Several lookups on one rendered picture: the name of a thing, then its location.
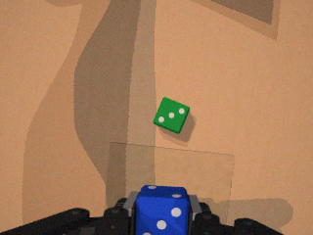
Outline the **tan square mat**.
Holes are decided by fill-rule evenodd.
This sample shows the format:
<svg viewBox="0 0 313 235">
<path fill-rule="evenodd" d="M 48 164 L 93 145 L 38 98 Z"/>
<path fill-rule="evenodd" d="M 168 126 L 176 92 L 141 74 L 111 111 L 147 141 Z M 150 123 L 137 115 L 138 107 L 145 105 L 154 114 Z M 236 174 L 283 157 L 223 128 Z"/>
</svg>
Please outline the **tan square mat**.
<svg viewBox="0 0 313 235">
<path fill-rule="evenodd" d="M 234 157 L 111 142 L 105 209 L 144 185 L 185 187 L 226 224 Z"/>
</svg>

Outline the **green die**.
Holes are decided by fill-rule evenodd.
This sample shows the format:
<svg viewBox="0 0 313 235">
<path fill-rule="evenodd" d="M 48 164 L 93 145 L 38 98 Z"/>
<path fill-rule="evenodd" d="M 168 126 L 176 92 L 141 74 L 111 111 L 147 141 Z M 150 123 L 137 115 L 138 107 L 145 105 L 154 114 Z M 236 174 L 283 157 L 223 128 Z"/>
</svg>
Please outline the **green die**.
<svg viewBox="0 0 313 235">
<path fill-rule="evenodd" d="M 157 126 L 180 133 L 190 108 L 169 98 L 162 98 L 153 123 Z"/>
</svg>

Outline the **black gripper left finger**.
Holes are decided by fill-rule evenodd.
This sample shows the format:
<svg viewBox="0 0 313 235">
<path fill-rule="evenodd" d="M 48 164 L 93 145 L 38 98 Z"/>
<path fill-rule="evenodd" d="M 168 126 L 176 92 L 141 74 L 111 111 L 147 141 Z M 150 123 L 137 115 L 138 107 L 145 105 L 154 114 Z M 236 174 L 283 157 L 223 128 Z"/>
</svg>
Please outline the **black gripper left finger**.
<svg viewBox="0 0 313 235">
<path fill-rule="evenodd" d="M 136 199 L 139 193 L 131 191 L 128 198 L 119 199 L 100 217 L 90 217 L 88 210 L 74 208 L 1 232 L 0 235 L 136 235 Z"/>
</svg>

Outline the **blue die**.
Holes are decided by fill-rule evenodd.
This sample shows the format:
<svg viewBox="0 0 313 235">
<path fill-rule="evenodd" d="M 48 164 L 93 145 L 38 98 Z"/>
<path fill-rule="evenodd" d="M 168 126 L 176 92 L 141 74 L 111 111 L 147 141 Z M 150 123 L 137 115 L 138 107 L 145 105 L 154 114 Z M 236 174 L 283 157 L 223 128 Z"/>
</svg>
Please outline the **blue die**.
<svg viewBox="0 0 313 235">
<path fill-rule="evenodd" d="M 190 202 L 184 187 L 144 185 L 136 203 L 136 235 L 187 235 Z"/>
</svg>

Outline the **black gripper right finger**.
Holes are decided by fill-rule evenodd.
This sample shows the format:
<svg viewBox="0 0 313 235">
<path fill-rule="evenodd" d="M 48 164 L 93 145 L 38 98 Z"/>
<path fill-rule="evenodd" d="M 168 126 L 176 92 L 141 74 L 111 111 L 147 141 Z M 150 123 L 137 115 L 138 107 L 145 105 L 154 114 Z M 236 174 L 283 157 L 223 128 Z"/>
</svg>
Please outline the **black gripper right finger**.
<svg viewBox="0 0 313 235">
<path fill-rule="evenodd" d="M 197 195 L 188 198 L 187 235 L 284 235 L 250 218 L 238 218 L 234 226 L 221 224 L 219 216 L 211 212 L 208 204 L 199 202 Z"/>
</svg>

